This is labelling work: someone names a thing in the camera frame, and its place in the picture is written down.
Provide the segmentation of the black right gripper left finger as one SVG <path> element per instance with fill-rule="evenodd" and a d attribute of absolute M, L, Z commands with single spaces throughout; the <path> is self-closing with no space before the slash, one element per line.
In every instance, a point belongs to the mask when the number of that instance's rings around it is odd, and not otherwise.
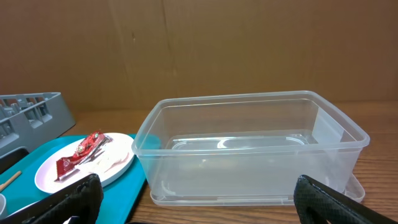
<path fill-rule="evenodd" d="M 90 174 L 28 207 L 1 223 L 95 223 L 104 192 L 98 175 Z"/>

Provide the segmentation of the clear plastic bin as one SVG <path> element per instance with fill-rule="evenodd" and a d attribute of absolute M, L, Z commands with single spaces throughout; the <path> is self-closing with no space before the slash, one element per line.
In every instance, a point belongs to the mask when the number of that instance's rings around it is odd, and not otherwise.
<path fill-rule="evenodd" d="M 312 91 L 162 100 L 132 150 L 157 205 L 291 205 L 301 175 L 360 202 L 369 135 Z"/>

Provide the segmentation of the teal plastic tray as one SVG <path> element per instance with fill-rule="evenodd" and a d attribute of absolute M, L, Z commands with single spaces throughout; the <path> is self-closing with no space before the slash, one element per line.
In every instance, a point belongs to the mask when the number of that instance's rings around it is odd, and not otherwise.
<path fill-rule="evenodd" d="M 35 174 L 40 165 L 62 146 L 77 140 L 83 135 L 60 137 L 39 146 L 19 162 L 1 174 L 1 183 L 5 183 L 17 171 L 22 174 L 1 193 L 7 200 L 7 212 L 12 215 L 23 208 L 36 203 L 49 195 L 39 190 L 34 182 Z M 103 187 L 104 197 L 100 206 L 97 223 L 125 223 L 130 217 L 131 209 L 138 200 L 146 175 L 134 155 L 130 167 L 111 184 Z"/>

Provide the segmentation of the grey dish rack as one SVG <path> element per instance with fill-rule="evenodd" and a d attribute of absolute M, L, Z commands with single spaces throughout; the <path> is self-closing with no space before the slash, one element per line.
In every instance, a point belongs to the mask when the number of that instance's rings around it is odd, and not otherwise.
<path fill-rule="evenodd" d="M 32 152 L 75 125 L 60 92 L 1 96 L 1 155 Z"/>

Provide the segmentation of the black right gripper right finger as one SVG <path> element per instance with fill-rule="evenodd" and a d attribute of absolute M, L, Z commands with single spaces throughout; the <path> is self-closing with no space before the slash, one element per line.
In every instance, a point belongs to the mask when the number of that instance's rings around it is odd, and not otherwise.
<path fill-rule="evenodd" d="M 397 224 L 307 175 L 297 179 L 294 205 L 301 223 Z"/>

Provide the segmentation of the white round plate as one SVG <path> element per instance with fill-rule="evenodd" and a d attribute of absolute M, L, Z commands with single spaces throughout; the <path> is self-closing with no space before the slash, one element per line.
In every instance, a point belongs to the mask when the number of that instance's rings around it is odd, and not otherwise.
<path fill-rule="evenodd" d="M 121 134 L 121 133 L 107 133 L 107 135 L 110 136 L 113 139 L 113 141 L 107 143 L 103 147 L 103 152 L 127 151 L 129 155 L 122 163 L 112 166 L 112 168 L 110 168 L 105 173 L 98 174 L 99 179 L 101 181 L 101 185 L 103 187 L 111 184 L 116 179 L 118 179 L 122 174 L 124 174 L 134 160 L 134 153 L 131 149 L 131 146 L 134 142 L 132 137 L 128 136 L 127 134 Z M 59 182 L 55 181 L 55 179 L 57 178 L 56 161 L 61 157 L 72 155 L 75 152 L 76 147 L 79 145 L 80 142 L 82 142 L 82 140 L 83 138 L 79 137 L 77 140 L 62 146 L 60 149 L 57 149 L 55 152 L 53 152 L 49 156 L 49 158 L 47 158 L 40 165 L 34 177 L 35 185 L 39 190 L 48 194 L 53 194 L 75 183 L 76 181 L 86 177 L 89 174 L 95 174 L 95 173 L 82 172 L 76 169 L 70 175 L 66 176 L 63 180 Z"/>

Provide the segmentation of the wooden chopstick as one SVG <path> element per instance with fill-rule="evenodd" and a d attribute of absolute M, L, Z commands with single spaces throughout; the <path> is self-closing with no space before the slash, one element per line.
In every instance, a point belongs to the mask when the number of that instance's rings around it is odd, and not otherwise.
<path fill-rule="evenodd" d="M 1 184 L 0 192 L 2 192 L 6 187 L 8 187 L 11 183 L 13 183 L 21 174 L 22 172 L 19 170 L 12 177 L 6 180 L 5 183 Z"/>

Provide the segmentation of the red snack wrapper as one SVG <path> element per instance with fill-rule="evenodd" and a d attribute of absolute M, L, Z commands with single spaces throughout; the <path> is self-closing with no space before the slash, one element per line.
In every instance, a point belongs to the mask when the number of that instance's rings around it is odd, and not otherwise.
<path fill-rule="evenodd" d="M 61 157 L 56 161 L 56 182 L 74 172 L 78 166 L 92 162 L 103 152 L 103 147 L 113 139 L 100 131 L 89 134 L 76 147 L 72 156 Z"/>

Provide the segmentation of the white tissue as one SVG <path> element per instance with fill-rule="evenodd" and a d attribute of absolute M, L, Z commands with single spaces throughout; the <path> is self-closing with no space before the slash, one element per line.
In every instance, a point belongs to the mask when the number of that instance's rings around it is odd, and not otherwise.
<path fill-rule="evenodd" d="M 107 172 L 112 166 L 122 163 L 128 155 L 127 151 L 104 151 L 93 161 L 77 165 L 76 168 L 82 172 L 102 174 Z"/>

